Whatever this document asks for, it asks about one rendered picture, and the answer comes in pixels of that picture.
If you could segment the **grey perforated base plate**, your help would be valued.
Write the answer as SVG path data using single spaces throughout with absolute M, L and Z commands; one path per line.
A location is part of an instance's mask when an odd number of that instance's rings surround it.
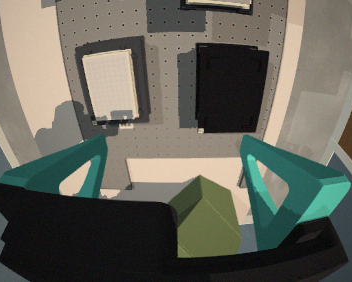
M 283 57 L 289 0 L 253 0 L 253 16 L 180 10 L 180 0 L 55 0 L 68 87 L 83 141 L 105 134 L 101 189 L 132 190 L 126 159 L 239 158 L 244 134 L 264 140 Z M 93 126 L 75 48 L 144 36 L 149 123 Z M 258 46 L 269 51 L 256 133 L 198 133 L 196 43 Z

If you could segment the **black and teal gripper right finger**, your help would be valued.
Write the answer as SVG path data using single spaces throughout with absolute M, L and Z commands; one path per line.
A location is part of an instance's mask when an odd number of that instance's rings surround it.
M 343 172 L 244 134 L 240 155 L 258 251 L 277 248 L 295 226 L 328 217 L 349 191 Z M 283 179 L 289 193 L 277 210 L 255 158 Z

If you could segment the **small grey label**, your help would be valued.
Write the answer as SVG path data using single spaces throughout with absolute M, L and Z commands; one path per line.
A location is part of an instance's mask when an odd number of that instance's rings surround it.
M 133 124 L 119 124 L 120 129 L 133 128 Z

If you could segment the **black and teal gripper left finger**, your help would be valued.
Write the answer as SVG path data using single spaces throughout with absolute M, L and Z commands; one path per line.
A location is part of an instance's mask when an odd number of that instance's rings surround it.
M 78 197 L 99 198 L 108 147 L 104 134 L 4 172 L 0 183 L 60 194 L 60 183 L 92 158 Z

